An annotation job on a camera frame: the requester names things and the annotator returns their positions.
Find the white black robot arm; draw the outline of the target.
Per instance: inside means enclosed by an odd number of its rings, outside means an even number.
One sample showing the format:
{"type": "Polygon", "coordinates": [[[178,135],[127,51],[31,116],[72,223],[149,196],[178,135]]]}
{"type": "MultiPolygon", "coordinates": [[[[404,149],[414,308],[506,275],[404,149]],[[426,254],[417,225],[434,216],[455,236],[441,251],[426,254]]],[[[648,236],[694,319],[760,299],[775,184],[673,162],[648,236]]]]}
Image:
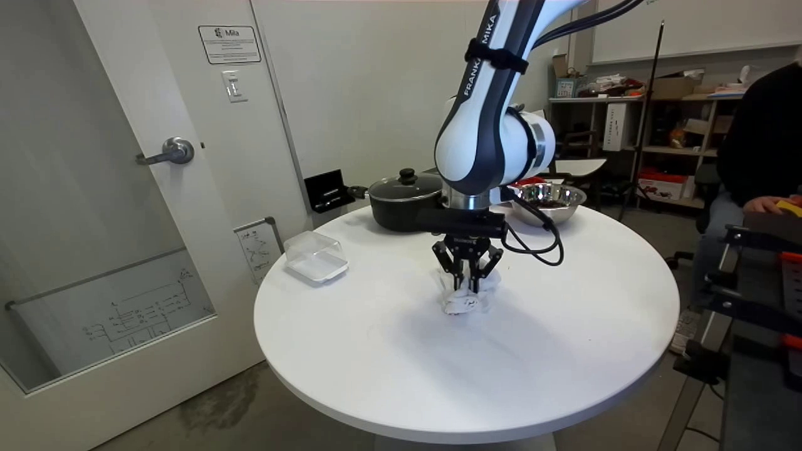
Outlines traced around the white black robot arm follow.
{"type": "Polygon", "coordinates": [[[590,26],[557,26],[582,2],[488,0],[465,46],[463,76],[434,145],[441,180],[460,196],[443,223],[445,239],[434,245],[455,291],[475,293],[504,255],[491,240],[506,236],[506,223],[485,211],[488,192],[544,170],[553,159],[510,100],[538,46],[590,26]]]}

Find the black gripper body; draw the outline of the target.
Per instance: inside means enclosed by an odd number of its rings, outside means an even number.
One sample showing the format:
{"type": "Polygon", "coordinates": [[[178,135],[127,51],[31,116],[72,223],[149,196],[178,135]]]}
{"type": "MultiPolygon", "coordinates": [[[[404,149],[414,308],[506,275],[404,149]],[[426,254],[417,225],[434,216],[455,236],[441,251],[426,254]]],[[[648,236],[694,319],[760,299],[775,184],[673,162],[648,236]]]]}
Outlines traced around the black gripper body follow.
{"type": "Polygon", "coordinates": [[[488,259],[493,239],[506,236],[506,221],[499,214],[448,214],[441,225],[448,255],[455,264],[465,260],[471,268],[488,259]]]}

